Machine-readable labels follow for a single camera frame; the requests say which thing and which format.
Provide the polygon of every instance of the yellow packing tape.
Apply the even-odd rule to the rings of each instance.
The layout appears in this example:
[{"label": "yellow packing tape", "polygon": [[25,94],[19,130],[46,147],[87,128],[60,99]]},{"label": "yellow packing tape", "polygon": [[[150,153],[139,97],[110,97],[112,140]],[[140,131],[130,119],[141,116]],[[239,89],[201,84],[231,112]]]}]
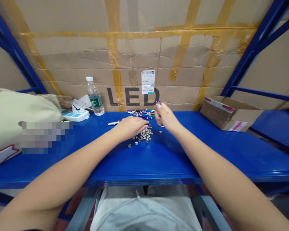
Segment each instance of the yellow packing tape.
[{"label": "yellow packing tape", "polygon": [[[200,0],[190,0],[185,19],[184,29],[190,30],[195,24],[199,6]],[[190,44],[190,40],[192,39],[192,35],[193,35],[192,33],[182,34],[176,56],[173,60],[172,68],[168,79],[169,81],[177,80],[179,68],[181,67],[184,57],[186,55],[187,49]]]},{"label": "yellow packing tape", "polygon": [[[9,15],[11,16],[13,22],[16,24],[18,29],[20,30],[20,33],[30,33],[29,27],[25,21],[25,19],[22,16],[22,13],[20,9],[18,8],[16,2],[14,0],[3,0],[3,4],[8,11]],[[28,46],[29,50],[31,51],[31,54],[33,55],[33,58],[35,59],[35,62],[40,67],[41,71],[44,73],[50,84],[54,87],[56,92],[59,95],[63,95],[63,92],[61,91],[58,83],[56,82],[54,76],[49,71],[46,63],[44,62],[43,58],[39,55],[39,51],[36,47],[36,45],[33,42],[33,39],[30,37],[25,37],[24,42]]]},{"label": "yellow packing tape", "polygon": [[214,42],[210,48],[208,61],[205,66],[204,79],[199,91],[199,96],[194,109],[199,109],[202,100],[209,86],[216,66],[220,62],[221,56],[225,51],[228,40],[230,38],[240,39],[240,44],[237,48],[239,55],[242,55],[248,46],[252,36],[259,26],[259,22],[252,23],[227,23],[235,0],[225,0],[221,12],[216,23],[212,24],[197,24],[195,20],[200,6],[200,0],[191,0],[188,8],[188,13],[184,25],[166,26],[153,28],[150,32],[121,32],[120,31],[120,0],[104,0],[107,10],[109,32],[85,32],[85,31],[59,31],[59,32],[46,32],[46,33],[32,33],[26,24],[20,9],[18,8],[15,0],[2,0],[9,15],[15,22],[20,30],[20,35],[29,47],[31,54],[36,60],[38,66],[41,68],[44,75],[50,81],[52,86],[56,89],[58,94],[62,94],[57,82],[53,75],[48,70],[47,65],[39,54],[33,38],[42,37],[95,37],[106,38],[109,58],[112,64],[112,74],[116,89],[117,102],[119,110],[124,111],[124,95],[122,89],[122,79],[120,72],[120,65],[118,61],[118,39],[151,39],[151,38],[164,38],[172,36],[181,36],[180,44],[176,56],[173,61],[173,66],[169,75],[169,80],[176,81],[178,71],[185,58],[185,54],[189,47],[193,35],[211,35],[214,36]]},{"label": "yellow packing tape", "polygon": [[[120,31],[120,0],[105,0],[109,30],[119,32]],[[122,79],[119,65],[118,55],[118,37],[116,34],[110,34],[107,37],[107,47],[109,52],[109,58],[112,66],[112,77],[115,85],[115,91],[117,96],[117,102],[119,111],[125,111]]]},{"label": "yellow packing tape", "polygon": [[[230,13],[232,11],[232,8],[234,6],[235,0],[225,0],[223,7],[221,9],[221,12],[217,18],[216,21],[216,26],[218,27],[224,27],[227,24],[227,21],[229,19]],[[225,51],[228,41],[229,41],[229,34],[222,33],[220,36],[216,36],[214,38],[214,42],[211,46],[209,56],[206,62],[206,67],[203,75],[203,81],[200,87],[199,95],[197,102],[195,106],[193,107],[193,111],[199,110],[200,105],[202,104],[205,94],[206,94],[206,89],[211,81],[216,67],[218,66],[222,54]]]}]

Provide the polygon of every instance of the pixelated area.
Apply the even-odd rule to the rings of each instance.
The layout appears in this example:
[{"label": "pixelated area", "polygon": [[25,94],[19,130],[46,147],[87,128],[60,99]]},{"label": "pixelated area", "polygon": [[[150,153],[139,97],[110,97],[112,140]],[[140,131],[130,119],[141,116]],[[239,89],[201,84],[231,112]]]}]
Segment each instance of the pixelated area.
[{"label": "pixelated area", "polygon": [[22,123],[24,154],[56,153],[73,135],[74,123]]}]

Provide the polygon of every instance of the canvas bag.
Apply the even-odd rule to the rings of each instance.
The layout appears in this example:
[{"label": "canvas bag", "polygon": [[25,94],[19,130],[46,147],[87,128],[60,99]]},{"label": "canvas bag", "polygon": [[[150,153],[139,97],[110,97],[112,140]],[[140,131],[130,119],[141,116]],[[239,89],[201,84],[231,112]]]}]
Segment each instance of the canvas bag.
[{"label": "canvas bag", "polygon": [[56,95],[35,96],[0,89],[0,164],[22,151],[19,122],[63,120]]}]

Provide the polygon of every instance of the water bottle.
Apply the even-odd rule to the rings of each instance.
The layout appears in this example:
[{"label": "water bottle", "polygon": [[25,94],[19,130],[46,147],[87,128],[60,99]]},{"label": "water bottle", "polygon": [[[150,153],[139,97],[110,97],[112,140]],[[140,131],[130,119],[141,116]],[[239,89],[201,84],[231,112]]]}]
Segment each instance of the water bottle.
[{"label": "water bottle", "polygon": [[101,94],[93,83],[93,77],[86,77],[86,80],[88,81],[88,96],[91,101],[94,114],[96,116],[101,116],[105,113]]}]

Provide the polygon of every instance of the hand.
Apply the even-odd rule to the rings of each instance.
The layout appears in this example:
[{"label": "hand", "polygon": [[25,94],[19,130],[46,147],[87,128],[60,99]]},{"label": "hand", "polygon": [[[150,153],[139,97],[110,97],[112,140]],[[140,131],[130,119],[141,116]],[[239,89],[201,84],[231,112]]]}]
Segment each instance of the hand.
[{"label": "hand", "polygon": [[111,132],[119,138],[120,142],[131,139],[140,133],[143,129],[149,127],[148,121],[140,117],[129,116],[118,123]]},{"label": "hand", "polygon": [[155,111],[155,119],[158,125],[163,125],[170,133],[173,133],[182,127],[171,109],[166,104],[162,103],[160,105],[157,103],[156,105],[157,110]]}]

